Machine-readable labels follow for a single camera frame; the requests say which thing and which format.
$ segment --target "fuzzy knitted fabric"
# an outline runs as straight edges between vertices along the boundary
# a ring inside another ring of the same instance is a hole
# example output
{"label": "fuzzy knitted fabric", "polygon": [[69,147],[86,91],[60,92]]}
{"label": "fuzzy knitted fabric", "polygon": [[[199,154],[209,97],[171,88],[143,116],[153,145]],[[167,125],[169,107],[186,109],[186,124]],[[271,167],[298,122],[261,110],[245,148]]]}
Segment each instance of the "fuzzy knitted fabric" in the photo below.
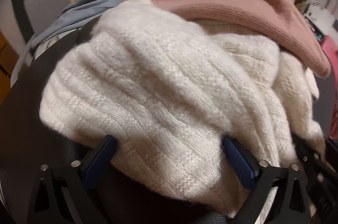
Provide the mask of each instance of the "fuzzy knitted fabric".
{"label": "fuzzy knitted fabric", "polygon": [[[115,136],[117,169],[162,195],[233,217],[248,191],[224,158],[221,138],[236,138],[271,165],[293,163],[284,104],[271,87],[285,99],[289,89],[278,88],[282,79],[276,83],[284,73],[275,42],[244,27],[222,24],[218,32],[218,25],[200,22],[149,1],[107,11],[92,40],[57,64],[40,118],[91,147]],[[225,33],[232,29],[242,34]],[[297,122],[303,119],[294,120],[296,128]],[[306,128],[299,134],[310,138]],[[267,212],[268,206],[257,223]]]}
{"label": "fuzzy knitted fabric", "polygon": [[297,56],[317,76],[330,63],[292,0],[151,0],[187,21],[213,19],[248,27]]}

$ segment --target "silver screw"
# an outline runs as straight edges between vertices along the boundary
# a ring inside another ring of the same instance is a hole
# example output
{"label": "silver screw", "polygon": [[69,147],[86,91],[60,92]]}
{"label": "silver screw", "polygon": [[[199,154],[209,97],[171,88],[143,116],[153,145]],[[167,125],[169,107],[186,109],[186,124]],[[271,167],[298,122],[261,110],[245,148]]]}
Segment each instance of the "silver screw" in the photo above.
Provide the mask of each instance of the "silver screw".
{"label": "silver screw", "polygon": [[293,170],[299,170],[299,166],[296,165],[296,164],[292,164],[292,165],[291,165],[291,168],[292,168]]}
{"label": "silver screw", "polygon": [[75,160],[70,164],[73,168],[76,168],[78,166],[81,166],[81,161],[80,160]]}
{"label": "silver screw", "polygon": [[264,168],[266,168],[267,166],[269,166],[269,162],[266,160],[261,160],[258,162],[258,164]]}
{"label": "silver screw", "polygon": [[323,183],[323,181],[324,181],[324,175],[322,175],[321,173],[319,173],[318,176],[317,176],[317,180],[318,180],[320,183]]}
{"label": "silver screw", "polygon": [[48,169],[48,165],[47,164],[43,164],[40,169],[44,172],[45,170]]}

